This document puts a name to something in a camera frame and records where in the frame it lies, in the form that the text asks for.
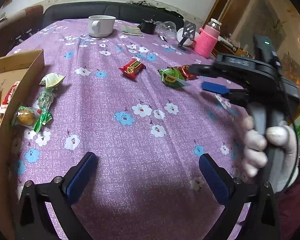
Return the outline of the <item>dark red forearm sleeve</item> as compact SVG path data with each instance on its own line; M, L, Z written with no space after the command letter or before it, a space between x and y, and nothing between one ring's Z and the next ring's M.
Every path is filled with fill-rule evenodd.
M281 238L300 239L300 161L299 175L278 201Z

